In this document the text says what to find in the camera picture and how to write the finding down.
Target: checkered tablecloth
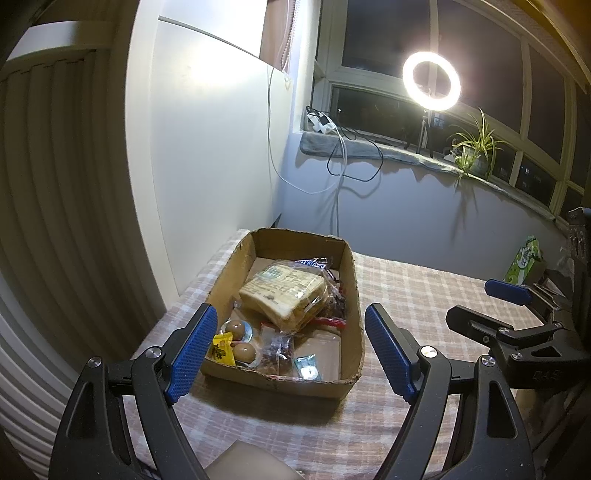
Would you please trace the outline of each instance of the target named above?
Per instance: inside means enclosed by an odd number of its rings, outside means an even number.
[[[246,233],[237,232],[221,247],[180,301],[156,324],[136,355],[149,346],[162,345],[174,329],[189,321]],[[366,255],[354,257],[361,311],[370,303],[382,303],[399,327],[410,330],[420,344],[434,345],[449,358],[474,361],[487,350],[448,330],[445,315],[456,304],[516,329],[540,324],[527,308],[488,297],[481,280]],[[239,439],[264,448],[306,479],[373,479],[408,405],[390,389],[367,337],[365,343],[361,379],[338,405],[199,374],[191,392],[174,409],[201,463],[208,465]],[[456,395],[449,397],[428,472],[443,465],[457,400]],[[132,398],[126,398],[126,412],[138,458],[153,465]]]

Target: metal bolt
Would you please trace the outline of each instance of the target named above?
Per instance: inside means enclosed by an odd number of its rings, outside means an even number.
[[[148,358],[158,358],[160,355],[162,355],[162,349],[160,347],[151,346],[146,350],[146,356]]]
[[[480,361],[485,367],[494,367],[496,364],[496,360],[490,355],[482,355]]]
[[[102,358],[99,356],[94,356],[92,358],[90,358],[87,362],[86,362],[86,366],[90,367],[90,368],[96,368],[98,367],[101,363],[103,362]]]
[[[426,345],[421,348],[421,353],[426,356],[427,358],[434,358],[437,356],[437,350],[435,350],[432,346]]]

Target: bread in plastic packaging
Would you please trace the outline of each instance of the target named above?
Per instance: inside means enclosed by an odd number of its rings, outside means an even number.
[[[242,305],[269,318],[282,332],[294,333],[326,305],[329,290],[318,268],[277,260],[239,291]]]

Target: plant pot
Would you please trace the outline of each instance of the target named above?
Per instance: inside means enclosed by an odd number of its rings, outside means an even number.
[[[474,157],[476,151],[473,148],[463,148],[464,155]],[[484,153],[479,153],[476,157],[474,157],[474,163],[472,164],[468,172],[470,173],[470,175],[474,175],[475,177],[487,180],[486,172],[488,172],[488,160],[486,159]]]

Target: brown egg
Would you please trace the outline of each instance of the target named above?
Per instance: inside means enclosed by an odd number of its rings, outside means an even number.
[[[239,343],[232,351],[234,352],[234,358],[244,364],[251,364],[256,358],[256,350],[250,343]]]
[[[246,327],[240,320],[232,320],[226,325],[226,331],[232,332],[232,340],[242,340],[246,333]]]

